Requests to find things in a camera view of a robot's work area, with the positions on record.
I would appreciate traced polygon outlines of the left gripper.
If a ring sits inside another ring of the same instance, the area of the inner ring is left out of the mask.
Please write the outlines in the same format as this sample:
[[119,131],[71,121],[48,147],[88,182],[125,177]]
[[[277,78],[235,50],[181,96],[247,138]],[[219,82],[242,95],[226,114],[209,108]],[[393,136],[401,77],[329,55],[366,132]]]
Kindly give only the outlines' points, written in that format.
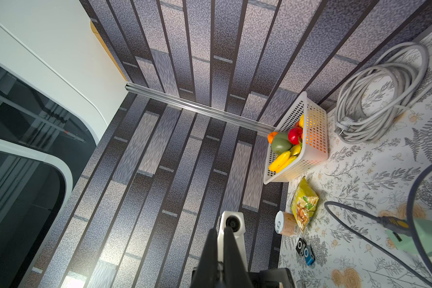
[[287,268],[247,272],[232,228],[224,229],[223,269],[218,268],[215,229],[208,232],[199,265],[193,272],[191,288],[294,288]]

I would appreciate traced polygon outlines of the green charger plug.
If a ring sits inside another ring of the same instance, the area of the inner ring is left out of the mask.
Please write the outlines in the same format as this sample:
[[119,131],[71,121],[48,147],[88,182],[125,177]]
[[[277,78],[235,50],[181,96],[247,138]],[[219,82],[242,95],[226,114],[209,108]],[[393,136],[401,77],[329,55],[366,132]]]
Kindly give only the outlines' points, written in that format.
[[405,220],[396,217],[382,217],[388,238],[395,247],[404,252],[419,255],[418,247],[432,257],[432,221],[414,218],[414,228]]

